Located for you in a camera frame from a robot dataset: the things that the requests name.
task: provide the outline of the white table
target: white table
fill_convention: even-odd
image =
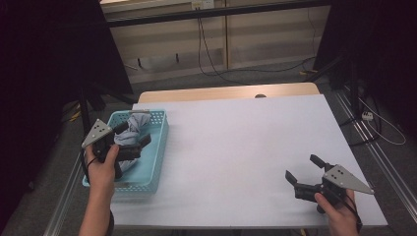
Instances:
[[[322,95],[140,103],[163,108],[169,133],[159,188],[112,203],[115,224],[158,228],[295,228],[328,225],[316,204],[294,198],[321,183],[310,154],[341,164],[366,183]],[[356,194],[365,226],[387,225],[375,197]]]

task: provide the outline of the human hand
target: human hand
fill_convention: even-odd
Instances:
[[[104,163],[95,159],[92,146],[86,147],[87,162],[89,165],[89,196],[111,200],[114,194],[114,162],[119,152],[119,146],[113,145],[107,153]]]
[[[347,189],[346,195],[355,202],[355,194],[352,190]],[[317,203],[328,214],[328,228],[331,236],[357,236],[359,235],[356,222],[357,218],[345,205],[339,204],[332,206],[328,200],[320,193],[314,195]],[[354,204],[347,200],[352,208]]]

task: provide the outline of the gray cloth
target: gray cloth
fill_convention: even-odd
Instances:
[[[140,128],[150,120],[150,114],[133,113],[128,120],[129,128],[114,136],[114,143],[120,146],[135,145],[138,143]]]

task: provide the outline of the hand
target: hand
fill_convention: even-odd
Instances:
[[[89,165],[89,196],[111,200],[114,194],[114,161],[119,152],[119,146],[113,145],[107,153],[104,163],[95,159],[92,153],[92,146],[86,147],[87,163]]]
[[[346,195],[354,202],[355,195],[352,190],[346,190]],[[331,236],[357,236],[356,216],[345,206],[333,207],[322,194],[314,195],[317,203],[328,214],[328,228]],[[350,200],[346,201],[352,208],[355,208]]]

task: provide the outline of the teal plastic basket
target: teal plastic basket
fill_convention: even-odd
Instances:
[[[150,121],[141,127],[141,137],[150,134],[151,142],[142,149],[141,157],[123,177],[115,180],[114,198],[131,198],[156,193],[168,136],[168,121],[164,110],[150,110]],[[111,128],[127,121],[129,111],[114,112],[107,123]],[[83,185],[89,186],[86,176]]]

